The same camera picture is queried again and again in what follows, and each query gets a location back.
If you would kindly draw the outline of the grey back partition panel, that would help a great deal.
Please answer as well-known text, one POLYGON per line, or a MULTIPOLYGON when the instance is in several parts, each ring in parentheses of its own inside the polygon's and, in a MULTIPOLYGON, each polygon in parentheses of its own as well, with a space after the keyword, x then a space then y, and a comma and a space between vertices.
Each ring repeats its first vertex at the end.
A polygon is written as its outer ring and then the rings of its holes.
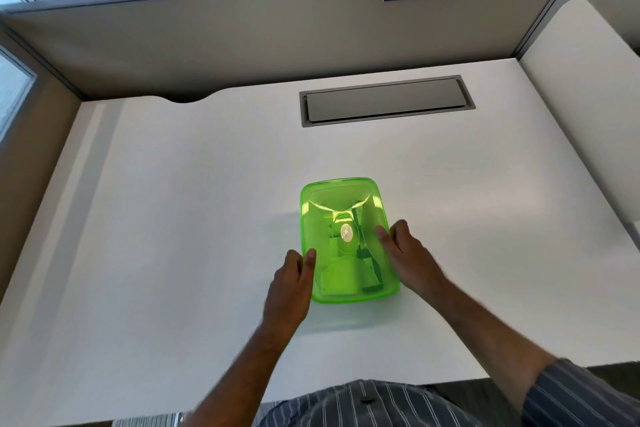
POLYGON ((511 57, 549 0, 49 0, 0 24, 88 100, 511 57))

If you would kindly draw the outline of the grey striped shirt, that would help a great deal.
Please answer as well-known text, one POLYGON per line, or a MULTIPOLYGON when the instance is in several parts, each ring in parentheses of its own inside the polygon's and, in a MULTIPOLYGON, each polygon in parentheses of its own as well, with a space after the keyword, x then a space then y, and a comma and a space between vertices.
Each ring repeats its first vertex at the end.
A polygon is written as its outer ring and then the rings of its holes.
MULTIPOLYGON (((527 392, 524 427, 640 427, 640 400, 562 358, 527 392)), ((378 380, 281 401, 257 415, 256 427, 485 427, 425 386, 378 380)))

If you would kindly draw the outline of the person's left hand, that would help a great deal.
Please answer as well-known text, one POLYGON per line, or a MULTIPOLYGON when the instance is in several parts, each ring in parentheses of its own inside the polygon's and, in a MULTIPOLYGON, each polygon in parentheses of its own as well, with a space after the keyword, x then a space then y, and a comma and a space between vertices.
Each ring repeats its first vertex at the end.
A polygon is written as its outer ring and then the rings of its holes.
POLYGON ((307 317, 313 283, 302 281, 304 255, 289 250, 284 263, 276 270, 268 289, 262 314, 261 329, 268 332, 281 348, 292 339, 307 317))

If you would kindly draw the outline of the green translucent plastic box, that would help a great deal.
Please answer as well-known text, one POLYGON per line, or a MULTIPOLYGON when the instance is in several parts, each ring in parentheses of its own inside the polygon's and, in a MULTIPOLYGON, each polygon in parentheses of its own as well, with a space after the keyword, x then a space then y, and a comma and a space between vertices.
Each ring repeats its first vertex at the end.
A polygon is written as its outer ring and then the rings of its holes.
POLYGON ((399 278, 375 232, 388 230, 388 222, 376 182, 370 178, 342 178, 306 185, 300 194, 300 230, 303 253, 317 252, 312 300, 320 304, 359 303, 379 300, 399 291, 399 278), (354 238, 345 243, 340 227, 349 223, 354 238), (362 291, 350 296, 326 296, 319 276, 330 259, 354 256, 360 259, 362 291))

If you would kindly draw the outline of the grey side partition panel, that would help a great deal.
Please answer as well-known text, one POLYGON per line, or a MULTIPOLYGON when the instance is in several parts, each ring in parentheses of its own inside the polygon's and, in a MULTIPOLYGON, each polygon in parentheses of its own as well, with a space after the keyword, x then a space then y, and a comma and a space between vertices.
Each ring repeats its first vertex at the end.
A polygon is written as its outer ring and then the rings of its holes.
POLYGON ((0 23, 0 51, 31 77, 0 124, 0 303, 84 96, 0 23))

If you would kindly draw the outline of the white neighbouring desk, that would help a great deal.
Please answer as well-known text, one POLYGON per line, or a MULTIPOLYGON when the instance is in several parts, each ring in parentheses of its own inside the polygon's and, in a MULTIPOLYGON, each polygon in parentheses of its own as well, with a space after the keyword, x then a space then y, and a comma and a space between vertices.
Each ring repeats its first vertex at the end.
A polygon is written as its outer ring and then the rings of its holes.
POLYGON ((520 65, 640 250, 640 56, 590 2, 571 0, 520 65))

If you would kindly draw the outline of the person's left forearm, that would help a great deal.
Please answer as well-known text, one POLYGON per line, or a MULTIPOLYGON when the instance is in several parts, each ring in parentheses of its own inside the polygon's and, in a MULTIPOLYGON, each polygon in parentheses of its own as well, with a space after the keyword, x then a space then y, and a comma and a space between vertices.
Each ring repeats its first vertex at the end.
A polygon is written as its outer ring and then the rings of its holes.
POLYGON ((251 427, 294 333, 289 326, 262 323, 182 427, 251 427))

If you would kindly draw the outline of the person's right forearm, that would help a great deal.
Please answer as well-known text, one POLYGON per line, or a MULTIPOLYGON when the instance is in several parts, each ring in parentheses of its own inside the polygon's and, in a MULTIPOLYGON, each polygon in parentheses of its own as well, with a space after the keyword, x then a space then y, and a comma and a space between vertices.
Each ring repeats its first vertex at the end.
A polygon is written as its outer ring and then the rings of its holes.
POLYGON ((504 323, 447 278, 420 296, 451 326, 510 404, 521 412, 539 375, 558 357, 504 323))

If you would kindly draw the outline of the window pane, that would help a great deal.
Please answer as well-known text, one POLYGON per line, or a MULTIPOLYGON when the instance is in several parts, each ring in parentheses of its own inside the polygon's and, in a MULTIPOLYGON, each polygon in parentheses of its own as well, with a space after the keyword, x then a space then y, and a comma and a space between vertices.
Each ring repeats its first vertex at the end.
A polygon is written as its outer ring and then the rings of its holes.
POLYGON ((4 141, 36 79, 30 68, 0 45, 0 143, 4 141))

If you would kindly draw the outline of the person's right hand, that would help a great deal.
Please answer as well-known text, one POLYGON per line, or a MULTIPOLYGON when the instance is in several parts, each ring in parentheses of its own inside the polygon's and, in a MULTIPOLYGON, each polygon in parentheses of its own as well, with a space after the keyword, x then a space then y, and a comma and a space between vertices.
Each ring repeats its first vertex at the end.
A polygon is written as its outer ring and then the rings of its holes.
POLYGON ((396 256, 388 257, 392 269, 404 286, 433 306, 449 285, 448 278, 405 220, 398 220, 388 231, 396 242, 396 256))

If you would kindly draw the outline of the white flat packet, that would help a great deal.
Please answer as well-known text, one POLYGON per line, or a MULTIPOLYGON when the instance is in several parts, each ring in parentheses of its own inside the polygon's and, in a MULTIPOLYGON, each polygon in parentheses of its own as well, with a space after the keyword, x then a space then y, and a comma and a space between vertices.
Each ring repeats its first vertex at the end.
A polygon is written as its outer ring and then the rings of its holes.
POLYGON ((362 291, 360 259, 343 256, 330 259, 319 276, 319 288, 326 296, 350 296, 362 291))

